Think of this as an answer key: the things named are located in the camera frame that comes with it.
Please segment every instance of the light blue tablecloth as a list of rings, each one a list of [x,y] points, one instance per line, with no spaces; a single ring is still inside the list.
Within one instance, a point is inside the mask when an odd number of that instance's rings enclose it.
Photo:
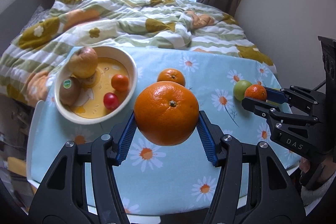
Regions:
[[[109,132],[133,108],[137,95],[154,83],[159,72],[166,68],[183,72],[186,87],[197,97],[200,110],[204,110],[210,121],[218,124],[224,133],[230,133],[245,143],[267,141],[286,168],[298,162],[298,155],[269,140],[269,127],[265,119],[245,111],[240,102],[233,98],[232,89],[237,77],[280,88],[266,66],[253,60],[202,52],[133,47],[124,49],[134,58],[139,78],[131,102],[112,119],[89,126],[69,122],[57,111],[51,87],[39,121],[33,121],[38,122],[38,125],[32,151],[32,179],[41,182],[68,140],[81,135],[90,142]],[[285,112],[290,111],[287,104],[282,108]],[[150,160],[144,160],[140,155],[143,148],[152,150]],[[127,212],[162,215],[208,207],[220,169],[207,161],[196,130],[186,142],[172,147],[153,145],[137,130],[127,159],[121,166],[114,167],[114,171]],[[247,180],[248,166],[244,164],[241,196],[247,193]],[[90,168],[86,168],[86,184],[88,204],[94,206]]]

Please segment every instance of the silver bolt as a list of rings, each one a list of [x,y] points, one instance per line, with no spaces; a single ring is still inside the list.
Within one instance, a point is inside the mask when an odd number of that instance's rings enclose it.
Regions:
[[[68,141],[68,142],[65,143],[65,146],[66,146],[66,147],[73,147],[74,144],[75,144],[74,141]]]
[[[107,141],[111,138],[111,136],[109,134],[104,134],[100,137],[103,141]]]
[[[223,139],[227,142],[232,141],[232,136],[231,135],[224,135]]]
[[[265,142],[261,142],[261,143],[259,144],[259,146],[260,146],[261,148],[268,148],[268,144],[265,143]]]

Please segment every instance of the kiwi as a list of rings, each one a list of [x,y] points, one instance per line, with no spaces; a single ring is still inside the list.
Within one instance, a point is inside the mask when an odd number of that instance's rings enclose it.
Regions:
[[[59,100],[63,105],[72,106],[79,97],[81,84],[75,77],[67,77],[59,87]]]

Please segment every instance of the headboard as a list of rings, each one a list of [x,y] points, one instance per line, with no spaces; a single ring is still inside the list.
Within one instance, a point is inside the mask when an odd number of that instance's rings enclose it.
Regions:
[[[10,42],[28,23],[36,8],[41,5],[49,9],[55,0],[15,0],[0,14],[0,53],[8,48]]]

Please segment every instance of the small orange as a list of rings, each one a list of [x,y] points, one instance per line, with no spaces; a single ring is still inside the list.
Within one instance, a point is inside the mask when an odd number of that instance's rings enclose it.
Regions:
[[[119,92],[125,92],[128,90],[129,80],[125,75],[113,75],[111,79],[112,87]]]
[[[134,117],[140,132],[150,142],[161,146],[178,145],[194,131],[199,106],[190,90],[175,82],[160,81],[139,94]]]
[[[176,69],[165,69],[161,71],[157,77],[157,82],[160,81],[172,81],[185,86],[185,79],[182,72]]]
[[[251,97],[266,102],[267,92],[262,85],[255,84],[246,89],[244,97]]]

